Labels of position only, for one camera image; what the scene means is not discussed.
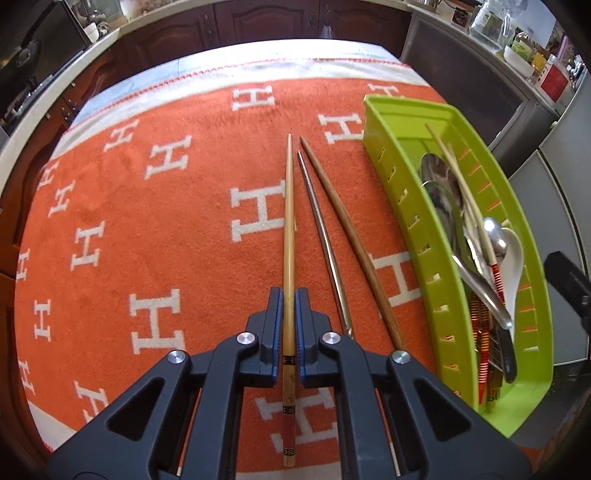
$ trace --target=wooden chopstick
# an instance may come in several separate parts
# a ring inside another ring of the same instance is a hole
[[[335,209],[337,216],[339,217],[341,225],[343,225],[343,229],[349,238],[351,246],[353,246],[353,250],[355,250],[355,254],[357,255],[357,259],[361,264],[361,268],[363,269],[365,278],[369,283],[369,287],[374,294],[375,301],[378,304],[378,309],[382,314],[382,318],[386,324],[386,328],[388,329],[388,333],[394,348],[398,350],[406,350],[406,343],[402,338],[400,326],[398,325],[398,320],[394,316],[388,296],[386,295],[386,292],[384,292],[384,287],[378,278],[374,264],[363,247],[363,243],[361,242],[359,234],[357,233],[357,230],[355,229],[353,222],[351,221],[351,218],[349,217],[349,214],[347,213],[347,210],[345,209],[345,206],[339,197],[339,194],[336,193],[335,188],[330,183],[326,172],[320,165],[320,162],[318,161],[318,158],[314,154],[314,151],[312,150],[309,143],[304,137],[300,137],[300,142],[304,148],[304,151],[308,155],[312,166],[316,170],[316,174],[318,175],[318,178],[320,179],[322,186],[324,187],[324,190],[326,191],[330,202]]]
[[[285,219],[283,233],[283,465],[296,463],[296,321],[294,310],[294,175],[291,134],[285,149]]]

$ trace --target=kitchen counter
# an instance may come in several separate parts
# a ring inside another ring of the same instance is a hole
[[[37,125],[46,115],[48,109],[52,104],[59,98],[64,90],[74,81],[74,79],[81,74],[94,60],[96,60],[102,53],[104,53],[109,47],[112,47],[125,35],[136,31],[140,28],[146,27],[147,25],[153,24],[160,20],[163,20],[172,15],[181,14],[184,11],[189,11],[204,5],[216,4],[222,0],[178,0],[177,2],[165,5],[161,8],[155,9],[141,17],[133,19],[128,24],[122,25],[118,29],[109,33],[97,43],[89,47],[78,59],[76,59],[58,78],[55,78],[51,85],[40,95],[38,100],[33,104],[30,110],[22,118],[19,125],[16,127],[13,134],[8,138],[4,147],[0,151],[0,188],[3,190],[10,172],[14,167],[16,160],[18,159],[21,151],[23,150],[27,140],[36,129]],[[479,50],[479,54],[488,61],[492,68],[503,70],[505,75],[515,77],[515,82],[519,83],[520,87],[527,89],[530,92],[535,92],[537,96],[539,93],[533,87],[528,84],[525,79],[517,75],[504,61],[499,59],[496,55],[488,51],[484,46],[480,45],[477,41],[470,38],[468,35],[462,33],[457,28],[451,26],[445,20],[434,15],[421,8],[416,8],[412,5],[408,5],[400,0],[368,0],[370,3],[385,5],[391,8],[412,12],[417,14],[433,23],[437,23],[447,30],[452,35],[462,35],[467,39],[470,45]],[[545,100],[540,97],[540,103],[546,105],[548,109],[551,109],[549,105],[545,103]]]

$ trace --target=kitchen appliance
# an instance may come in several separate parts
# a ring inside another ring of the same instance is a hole
[[[66,3],[49,2],[0,69],[0,126],[10,134],[57,72],[90,44]]]

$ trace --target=green plastic tray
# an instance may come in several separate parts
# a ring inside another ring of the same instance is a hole
[[[439,377],[457,395],[510,436],[542,400],[552,380],[550,301],[540,256],[525,215],[486,145],[454,107],[384,95],[365,97],[363,145],[404,234],[430,325]],[[443,227],[421,187],[422,156],[441,155],[425,123],[451,144],[483,215],[512,228],[524,249],[516,301],[518,376],[504,384],[496,407],[478,405],[476,354],[465,290]]]

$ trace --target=cabinet door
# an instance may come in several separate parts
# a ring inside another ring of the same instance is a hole
[[[74,115],[97,93],[126,78],[121,64],[121,60],[109,49],[76,77],[62,94]]]
[[[0,274],[0,385],[2,385],[0,421],[9,431],[11,442],[23,448],[37,466],[43,466],[47,462],[49,451],[43,446],[29,411],[17,360],[14,336],[14,280],[2,274]]]
[[[318,0],[232,0],[213,7],[222,45],[318,37]]]
[[[193,53],[219,47],[211,5],[172,15],[123,38],[135,73]]]
[[[320,0],[321,27],[329,25],[338,40],[380,45],[396,57],[402,54],[412,15],[358,0]]]
[[[0,274],[15,277],[18,251],[41,170],[73,114],[59,98],[29,138],[0,196]]]

